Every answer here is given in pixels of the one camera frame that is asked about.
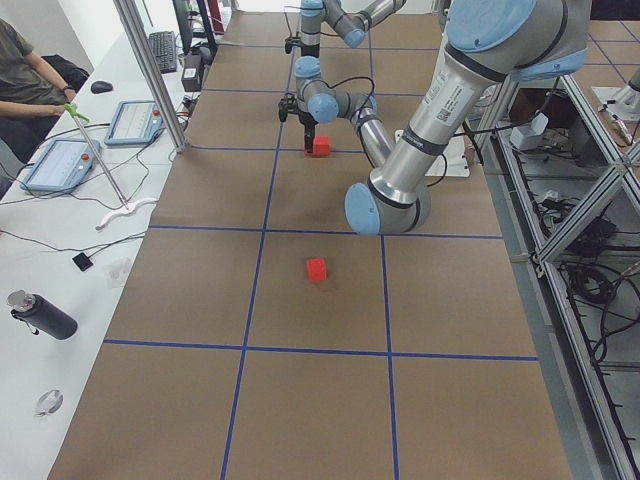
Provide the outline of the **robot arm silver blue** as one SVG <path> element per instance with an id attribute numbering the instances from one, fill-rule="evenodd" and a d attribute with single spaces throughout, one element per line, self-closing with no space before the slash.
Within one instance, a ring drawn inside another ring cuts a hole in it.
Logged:
<path id="1" fill-rule="evenodd" d="M 302 1 L 300 31 L 286 40 L 285 51 L 290 53 L 297 46 L 302 56 L 318 58 L 323 24 L 328 25 L 348 47 L 356 48 L 368 31 L 401 10 L 405 4 L 402 0 L 373 1 L 364 10 L 349 13 L 343 9 L 340 1 Z"/>
<path id="2" fill-rule="evenodd" d="M 425 176 L 487 88 L 506 79 L 557 78 L 579 70 L 587 55 L 589 1 L 454 1 L 444 21 L 442 60 L 399 140 L 384 129 L 369 94 L 329 86 L 321 76 L 320 29 L 328 25 L 351 48 L 403 7 L 374 1 L 355 14 L 338 1 L 301 5 L 301 55 L 293 105 L 305 128 L 337 118 L 356 131 L 373 170 L 349 187 L 345 215 L 360 235 L 402 233 L 424 224 L 431 206 Z"/>

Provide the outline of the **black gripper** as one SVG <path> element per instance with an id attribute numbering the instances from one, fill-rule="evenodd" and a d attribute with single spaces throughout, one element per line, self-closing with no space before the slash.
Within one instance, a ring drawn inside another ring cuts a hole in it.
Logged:
<path id="1" fill-rule="evenodd" d="M 320 55 L 320 45 L 319 44 L 313 44 L 313 45 L 302 44 L 300 46 L 300 54 L 302 56 L 311 56 L 311 57 L 318 58 Z"/>
<path id="2" fill-rule="evenodd" d="M 306 154 L 312 154 L 314 151 L 315 126 L 318 121 L 309 112 L 306 103 L 298 102 L 296 108 L 299 122 L 304 126 L 304 151 Z"/>

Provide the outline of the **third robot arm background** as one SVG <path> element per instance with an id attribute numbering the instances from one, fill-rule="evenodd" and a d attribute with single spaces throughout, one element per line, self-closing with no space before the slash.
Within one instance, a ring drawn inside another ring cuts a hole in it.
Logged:
<path id="1" fill-rule="evenodd" d="M 593 87 L 599 102 L 598 111 L 618 124 L 639 122 L 639 70 L 623 87 Z"/>

